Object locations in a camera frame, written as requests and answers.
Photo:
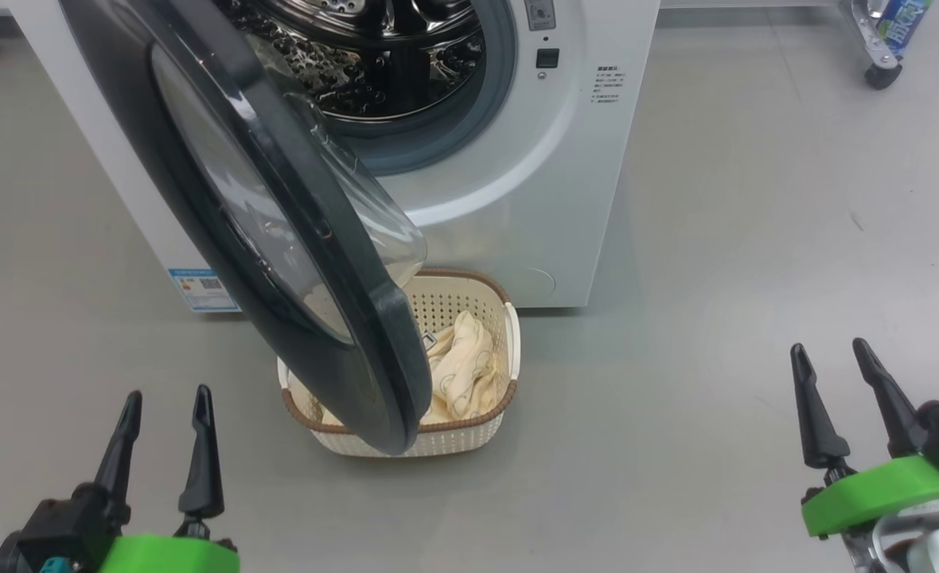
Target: plastic basket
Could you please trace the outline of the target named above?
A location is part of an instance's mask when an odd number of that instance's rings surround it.
[[[498,404],[490,412],[469,420],[426,424],[419,427],[414,446],[405,458],[443,456],[476,450],[494,438],[505,417],[505,409],[516,395],[520,377],[520,319],[508,294],[491,279],[466,271],[423,271],[405,287],[416,324],[422,333],[437,333],[455,323],[462,311],[472,312],[490,330],[494,356],[498,361]],[[324,447],[342,456],[388,457],[368,446],[349,429],[321,424],[317,401],[285,363],[278,361],[279,384],[289,413]]]

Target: floor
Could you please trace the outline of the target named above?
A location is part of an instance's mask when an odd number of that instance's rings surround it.
[[[340,459],[250,324],[190,314],[29,47],[0,46],[0,541],[94,475],[145,394],[129,532],[171,533],[210,385],[249,571],[850,571],[805,536],[787,349],[851,464],[886,436],[849,342],[939,399],[939,2],[890,90],[832,10],[663,14],[594,284],[524,317],[483,450]]]

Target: cream cloth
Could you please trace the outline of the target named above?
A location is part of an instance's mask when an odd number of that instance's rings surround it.
[[[441,424],[481,416],[497,406],[494,341],[484,323],[463,311],[455,324],[434,335],[427,351],[431,367],[431,406],[421,424]],[[342,425],[321,405],[321,423]]]

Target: basket handle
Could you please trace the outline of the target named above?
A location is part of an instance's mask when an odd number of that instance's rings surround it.
[[[505,324],[508,331],[512,334],[512,340],[508,341],[508,370],[510,380],[520,379],[520,357],[523,355],[520,336],[520,315],[516,312],[516,307],[512,303],[505,303]]]

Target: cart wheel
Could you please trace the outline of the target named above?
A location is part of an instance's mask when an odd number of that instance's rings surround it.
[[[886,90],[902,74],[902,65],[897,68],[880,68],[875,63],[866,70],[866,83],[874,90]]]

